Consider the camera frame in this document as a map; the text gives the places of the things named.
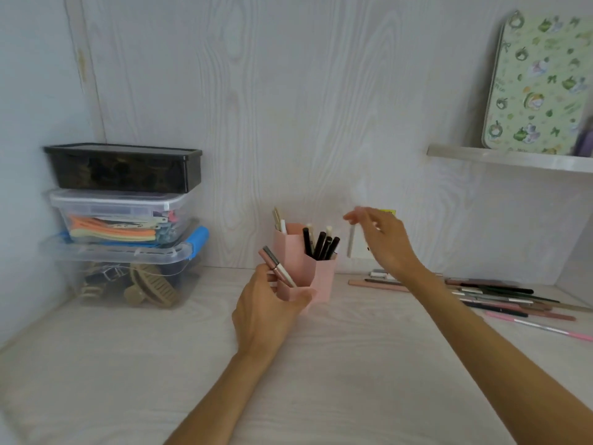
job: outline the pen holder compartment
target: pen holder compartment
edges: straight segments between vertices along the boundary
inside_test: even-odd
[[[300,224],[290,225],[297,228],[296,231],[302,231],[304,228],[304,225]],[[288,225],[286,228],[289,232],[295,231]],[[297,287],[288,287],[282,281],[278,281],[278,298],[286,301],[293,300],[308,288],[313,288],[316,294],[310,305],[326,303],[330,300],[337,260],[316,261],[305,254],[302,233],[283,234],[274,231],[273,247],[274,254],[297,285]]]

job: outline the person's left hand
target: person's left hand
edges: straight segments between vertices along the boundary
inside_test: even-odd
[[[265,365],[284,343],[300,312],[311,302],[314,290],[293,301],[282,301],[272,291],[265,264],[258,265],[237,301],[233,324],[239,345],[238,355],[253,357]]]

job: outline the electrical outlet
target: electrical outlet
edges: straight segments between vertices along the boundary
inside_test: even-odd
[[[393,209],[381,209],[385,212],[391,212],[396,215]],[[360,225],[353,225],[350,233],[350,246],[348,247],[348,257],[357,259],[375,259],[371,253],[371,249],[365,240],[365,234],[362,232]]]

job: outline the hand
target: hand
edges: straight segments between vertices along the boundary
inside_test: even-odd
[[[344,220],[360,224],[376,261],[400,281],[426,270],[411,248],[404,223],[390,212],[357,206]]]
[[[264,365],[270,365],[298,315],[314,295],[311,290],[293,301],[282,301],[269,284],[276,276],[269,275],[268,271],[265,264],[257,266],[233,312],[239,345],[237,354],[254,357]]]

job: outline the avocado print pattern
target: avocado print pattern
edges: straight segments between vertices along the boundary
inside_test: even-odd
[[[593,17],[516,11],[500,35],[483,144],[569,154],[592,78]]]

